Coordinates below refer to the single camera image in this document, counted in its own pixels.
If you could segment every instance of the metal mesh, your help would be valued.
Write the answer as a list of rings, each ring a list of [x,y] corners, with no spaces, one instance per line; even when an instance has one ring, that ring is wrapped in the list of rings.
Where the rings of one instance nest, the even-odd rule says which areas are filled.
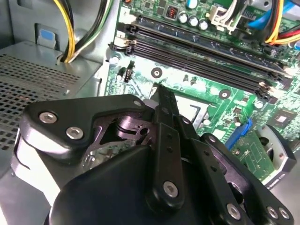
[[[80,77],[0,55],[0,148],[12,149],[20,116],[32,102],[55,100]]]

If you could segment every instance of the cable bundle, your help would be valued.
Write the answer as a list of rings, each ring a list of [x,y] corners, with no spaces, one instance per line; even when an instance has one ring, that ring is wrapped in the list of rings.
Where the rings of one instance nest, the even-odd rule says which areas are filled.
[[[262,36],[266,36],[265,43],[270,45],[285,45],[300,40],[300,25],[279,33],[283,14],[295,6],[294,3],[284,0],[273,0],[272,9],[257,20],[250,22],[251,28],[261,30]]]
[[[68,30],[69,41],[67,48],[63,55],[61,55],[61,61],[70,63],[72,62],[80,52],[91,44],[101,33],[103,26],[106,22],[108,14],[111,10],[113,0],[101,0],[98,14],[95,22],[93,23],[90,30],[84,35],[84,37],[75,44],[74,37],[74,20],[73,12],[69,0],[53,0],[59,8]]]

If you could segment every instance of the black wire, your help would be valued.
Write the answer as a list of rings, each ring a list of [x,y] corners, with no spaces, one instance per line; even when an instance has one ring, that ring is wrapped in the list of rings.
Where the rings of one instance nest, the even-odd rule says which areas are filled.
[[[271,15],[270,18],[266,24],[266,26],[264,27],[263,30],[260,30],[259,32],[257,32],[256,37],[258,37],[258,39],[261,42],[265,42],[265,40],[270,37],[272,31],[273,31],[273,25],[275,24],[276,20],[277,20],[277,9],[279,7],[279,1],[278,0],[272,0],[272,7],[271,7]]]
[[[238,13],[243,9],[244,5],[246,4],[246,0],[237,0],[236,6],[234,8],[234,11],[232,13],[232,15],[230,16],[229,20],[235,18]]]
[[[74,29],[74,18],[73,18],[73,12],[72,12],[72,8],[70,5],[70,1],[69,0],[61,0],[61,4],[65,8],[65,11],[67,12],[68,17],[70,18],[72,28]],[[64,62],[66,60],[66,58],[68,56],[69,47],[70,47],[70,43],[68,42],[66,50],[60,60],[61,62]]]
[[[280,33],[280,35],[282,34],[285,34],[285,33],[289,33],[289,32],[292,32],[292,31],[296,31],[296,30],[300,30],[300,24],[288,29],[288,30],[285,30],[284,32]]]
[[[98,14],[97,14],[94,24],[92,25],[90,30],[83,36],[83,38],[81,38],[81,40],[76,44],[75,51],[78,51],[78,49],[80,49],[90,39],[90,37],[92,37],[94,35],[94,33],[96,32],[97,28],[99,27],[99,25],[103,19],[106,4],[107,4],[107,0],[101,0]]]

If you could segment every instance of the green circuit board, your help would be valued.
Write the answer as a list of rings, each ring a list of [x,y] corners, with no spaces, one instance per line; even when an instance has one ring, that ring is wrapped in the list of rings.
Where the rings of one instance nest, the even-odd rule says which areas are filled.
[[[132,0],[129,3],[121,2],[118,21],[126,23],[128,15],[146,15],[156,20],[172,23],[193,32],[198,32],[206,37],[225,43],[234,44],[248,52],[261,54],[266,58],[275,58],[289,67],[289,82],[279,83],[269,81],[278,90],[278,99],[273,102],[263,102],[256,95],[247,91],[214,82],[184,70],[176,69],[134,55],[125,55],[112,51],[110,67],[105,86],[105,95],[133,94],[140,99],[149,98],[153,92],[153,84],[162,84],[176,93],[181,93],[187,98],[197,99],[201,107],[206,109],[206,117],[203,122],[195,127],[199,135],[212,133],[223,143],[230,138],[239,124],[243,124],[249,118],[253,121],[253,127],[246,136],[242,137],[233,147],[238,159],[247,165],[248,169],[260,180],[266,179],[274,167],[260,144],[255,130],[269,124],[287,140],[292,141],[299,138],[300,130],[300,70],[298,67],[300,52],[292,50],[288,46],[282,47],[275,55],[266,55],[259,44],[244,43],[235,35],[216,30],[213,26],[205,31],[198,28],[191,28],[188,25],[180,24],[178,21],[170,21],[163,16],[160,8],[172,5],[179,10],[184,10],[188,15],[197,15],[198,18],[205,18],[212,5],[228,7],[231,0],[207,0],[199,1],[195,9],[186,9],[186,2],[179,0]],[[257,18],[263,11],[248,6],[246,14]],[[299,24],[299,22],[283,19],[281,29],[286,30]],[[122,69],[133,64],[132,74],[128,81],[118,79]],[[199,113],[191,104],[185,101],[177,102],[180,113],[191,121]]]
[[[210,12],[210,8],[212,5],[217,5],[217,6],[221,5],[227,8],[230,6],[231,3],[232,0],[204,0],[204,1],[199,0],[198,5],[195,9],[187,9],[185,0],[132,0],[129,3],[124,3],[124,2],[121,3],[119,19],[122,19],[123,15],[128,13],[130,13],[131,15],[145,15],[145,16],[155,18],[157,20],[174,24],[178,27],[183,27],[190,31],[194,31],[196,33],[209,37],[213,40],[234,44],[243,49],[247,49],[249,52],[261,54],[264,57],[270,57],[270,58],[275,58],[277,60],[281,60],[283,63],[286,63],[289,66],[292,66],[293,63],[297,61],[297,56],[299,54],[299,51],[293,50],[287,46],[278,50],[277,53],[274,55],[266,55],[263,53],[263,48],[258,43],[243,42],[237,37],[237,34],[235,33],[229,35],[226,32],[220,32],[216,30],[214,26],[209,26],[207,30],[200,30],[198,27],[193,28],[190,27],[187,23],[181,24],[178,22],[178,20],[173,21],[167,19],[164,16],[165,9],[168,6],[175,6],[179,9],[179,12],[185,12],[188,14],[188,16],[196,15],[197,18],[199,19],[207,20],[207,14]],[[260,17],[264,13],[265,12],[262,10],[256,9],[252,6],[248,6],[245,12],[243,13],[244,17],[242,17],[242,19],[245,20],[246,18],[255,19]],[[280,30],[287,30],[299,23],[300,23],[299,21],[291,21],[283,18],[281,22]],[[245,30],[246,27],[247,25],[244,23],[244,25],[239,29],[237,29],[237,31]]]
[[[250,130],[233,146],[232,153],[261,182],[275,170],[254,130]]]

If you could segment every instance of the screw head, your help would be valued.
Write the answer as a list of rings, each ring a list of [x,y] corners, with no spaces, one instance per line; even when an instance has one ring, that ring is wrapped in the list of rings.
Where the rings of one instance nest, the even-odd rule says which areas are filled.
[[[279,212],[285,219],[290,219],[289,214],[283,208],[279,207]]]
[[[161,110],[162,110],[165,114],[169,114],[169,111],[167,110],[167,108],[163,107]]]
[[[135,105],[139,106],[139,107],[142,106],[142,104],[141,104],[139,101],[137,101],[137,100],[134,100],[133,103],[134,103]]]
[[[233,204],[231,204],[231,203],[227,204],[226,208],[227,208],[227,211],[230,214],[230,216],[232,216],[236,220],[240,220],[240,218],[241,218],[240,212]]]
[[[66,131],[66,134],[73,140],[79,140],[83,137],[83,131],[78,127],[69,127]]]
[[[185,122],[186,124],[189,124],[189,120],[185,117],[182,118],[183,122]]]
[[[216,139],[213,136],[208,136],[211,142],[216,142]]]
[[[276,211],[271,207],[268,206],[267,210],[269,212],[269,214],[274,218],[274,219],[278,219],[278,214],[276,213]]]
[[[39,115],[39,119],[43,123],[55,123],[57,121],[57,117],[52,112],[43,112]]]
[[[164,191],[167,195],[172,198],[176,198],[178,196],[178,189],[175,184],[170,181],[166,181],[164,183]]]

